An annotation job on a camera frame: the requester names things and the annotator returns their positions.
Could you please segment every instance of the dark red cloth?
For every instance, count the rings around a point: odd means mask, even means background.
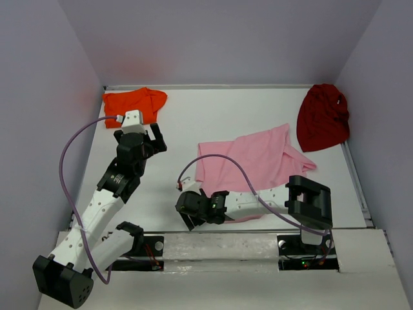
[[[334,85],[314,85],[298,113],[297,139],[303,152],[332,147],[349,136],[346,97]]]

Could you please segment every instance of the pink towel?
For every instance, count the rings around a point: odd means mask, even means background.
[[[227,155],[244,168],[255,190],[277,187],[288,183],[291,175],[306,176],[306,171],[316,168],[315,163],[291,146],[289,128],[289,124],[284,124],[234,141],[200,143],[198,156]],[[250,190],[238,168],[224,158],[199,160],[195,177],[203,182],[208,197],[216,191]]]

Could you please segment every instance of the folded cloth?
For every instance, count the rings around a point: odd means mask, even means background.
[[[198,145],[198,155],[223,154],[238,162],[255,190],[270,189],[288,183],[291,175],[306,176],[316,164],[290,144],[289,125],[242,136],[234,141],[206,142]],[[250,191],[239,169],[224,158],[199,160],[196,180],[209,197],[216,191]]]
[[[160,90],[152,90],[146,87],[134,90],[133,92],[119,92],[116,94],[103,94],[105,102],[105,114],[125,115],[131,110],[142,112],[143,123],[156,123],[157,112],[166,102],[167,95]],[[120,127],[121,124],[114,119],[105,121],[106,128]]]
[[[346,97],[334,85],[314,85],[297,119],[297,139],[303,152],[332,147],[349,136]]]

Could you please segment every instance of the wall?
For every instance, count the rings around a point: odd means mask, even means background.
[[[341,72],[349,141],[374,223],[388,232],[413,305],[413,2],[385,0]]]
[[[380,0],[59,0],[104,85],[334,82]]]
[[[55,0],[3,1],[0,38],[0,309],[30,310],[40,296],[32,264],[52,250],[70,215],[57,175],[60,152],[97,116],[101,85]],[[90,134],[68,152],[74,193]]]

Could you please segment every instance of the purple cable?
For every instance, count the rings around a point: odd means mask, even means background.
[[[66,188],[65,180],[63,179],[63,160],[64,160],[64,158],[65,158],[66,151],[67,151],[67,149],[69,148],[70,144],[72,144],[73,140],[75,140],[76,137],[77,137],[78,135],[80,135],[80,133],[82,133],[82,131],[84,131],[86,128],[92,126],[93,124],[96,124],[96,123],[99,122],[99,121],[103,121],[103,120],[105,120],[105,119],[117,119],[117,117],[116,117],[116,116],[104,116],[104,117],[102,117],[102,118],[98,118],[97,120],[95,120],[95,121],[93,121],[93,122],[91,122],[91,123],[83,126],[82,128],[80,128],[80,129],[69,139],[69,141],[66,143],[65,147],[63,148],[62,155],[60,156],[60,162],[59,162],[59,178],[60,178],[60,184],[62,185],[63,192],[65,193],[65,196],[66,196],[66,198],[67,198],[67,200],[68,200],[68,202],[69,202],[69,204],[70,204],[70,206],[71,206],[71,208],[72,208],[72,210],[73,210],[73,213],[75,214],[77,223],[78,223],[79,226],[81,227],[80,235],[82,236],[83,245],[85,246],[85,252],[86,252],[86,255],[88,256],[90,265],[92,265],[92,268],[93,268],[93,270],[96,272],[96,275],[99,277],[99,279],[101,279],[101,281],[102,281],[104,284],[109,284],[109,281],[110,281],[110,273],[112,272],[112,265],[109,266],[109,269],[108,269],[108,278],[105,279],[105,278],[103,277],[101,271],[97,268],[97,265],[96,265],[96,263],[95,263],[95,261],[94,261],[94,259],[93,259],[93,257],[92,257],[92,253],[90,252],[89,245],[88,245],[88,240],[87,240],[87,238],[86,238],[86,233],[85,233],[85,231],[83,230],[84,227],[83,227],[82,219],[81,219],[81,217],[80,217],[79,211],[76,209],[76,206],[75,206],[75,204],[74,204],[74,202],[73,202],[73,199],[72,199],[71,195],[69,194],[69,191],[68,191],[67,188]]]
[[[181,184],[181,178],[182,175],[185,173],[185,171],[195,162],[197,162],[198,160],[202,160],[203,158],[207,158],[207,157],[221,157],[224,158],[226,160],[231,161],[235,166],[237,166],[237,168],[241,171],[241,173],[244,176],[245,181],[247,181],[248,187],[250,188],[252,194],[254,194],[255,197],[257,197],[258,201],[261,203],[261,205],[263,205],[268,211],[270,211],[272,214],[278,216],[279,218],[281,218],[284,222],[287,222],[288,224],[293,225],[294,227],[297,227],[299,229],[303,229],[304,231],[308,231],[309,233],[312,234],[316,234],[318,236],[326,236],[328,234],[328,231],[325,232],[318,232],[315,231],[311,228],[305,227],[305,226],[301,226],[300,224],[294,223],[292,220],[289,220],[288,218],[284,217],[282,214],[280,214],[278,211],[274,210],[273,208],[271,208],[269,205],[267,205],[267,203],[258,196],[257,191],[253,188],[250,179],[248,178],[247,174],[245,173],[244,169],[240,166],[239,163],[237,163],[235,160],[233,160],[231,157],[222,155],[222,154],[207,154],[207,155],[202,155],[200,157],[195,158],[194,160],[192,160],[188,165],[186,165],[186,167],[182,170],[181,174],[178,177],[178,184]]]

